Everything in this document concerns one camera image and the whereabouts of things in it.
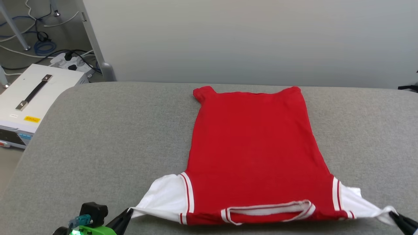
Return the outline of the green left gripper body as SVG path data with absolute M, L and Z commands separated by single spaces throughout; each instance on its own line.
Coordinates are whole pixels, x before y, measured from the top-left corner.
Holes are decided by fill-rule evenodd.
M 72 228 L 70 232 L 67 227 L 59 227 L 52 235 L 116 235 L 116 232 L 106 226 L 99 226 L 96 228 L 79 226 Z

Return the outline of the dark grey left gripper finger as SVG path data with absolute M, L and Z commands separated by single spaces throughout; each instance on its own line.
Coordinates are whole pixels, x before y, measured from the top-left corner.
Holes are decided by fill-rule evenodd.
M 106 227 L 112 229 L 115 233 L 124 233 L 127 229 L 127 226 L 130 223 L 132 218 L 133 209 L 127 208 L 112 221 L 110 221 Z
M 124 211 L 113 220 L 113 231 L 116 235 L 124 235 L 124 232 L 130 223 L 132 214 L 132 211 Z

